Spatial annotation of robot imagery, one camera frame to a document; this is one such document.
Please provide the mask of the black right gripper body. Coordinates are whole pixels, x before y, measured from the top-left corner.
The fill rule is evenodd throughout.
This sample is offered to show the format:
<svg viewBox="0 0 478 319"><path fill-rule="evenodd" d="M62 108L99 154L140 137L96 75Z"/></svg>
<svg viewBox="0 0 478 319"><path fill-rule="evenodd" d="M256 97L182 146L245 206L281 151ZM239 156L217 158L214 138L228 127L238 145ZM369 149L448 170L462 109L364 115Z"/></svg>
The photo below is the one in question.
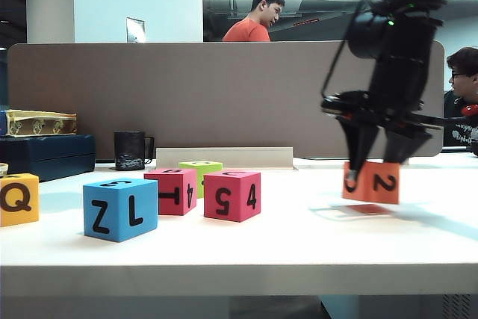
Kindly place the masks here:
<svg viewBox="0 0 478 319"><path fill-rule="evenodd" d="M422 114L423 102L408 102L400 94L387 91L350 90L338 94L339 115L348 120L374 124L390 131L402 131L409 127L442 129L441 117Z"/></svg>

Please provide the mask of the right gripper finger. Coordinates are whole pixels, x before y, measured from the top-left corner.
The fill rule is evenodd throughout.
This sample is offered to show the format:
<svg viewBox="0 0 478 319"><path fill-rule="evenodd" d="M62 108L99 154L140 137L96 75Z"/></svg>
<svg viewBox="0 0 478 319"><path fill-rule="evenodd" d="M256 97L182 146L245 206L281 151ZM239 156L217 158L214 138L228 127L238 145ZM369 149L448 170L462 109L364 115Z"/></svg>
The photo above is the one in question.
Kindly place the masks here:
<svg viewBox="0 0 478 319"><path fill-rule="evenodd" d="M385 136L383 161L396 164L402 164L432 138L427 131L413 131L411 134L386 131Z"/></svg>
<svg viewBox="0 0 478 319"><path fill-rule="evenodd" d="M345 180L357 182L363 164L376 140L378 127L374 124L348 120L345 117L340 117L338 121L344 130L349 153L349 170Z"/></svg>

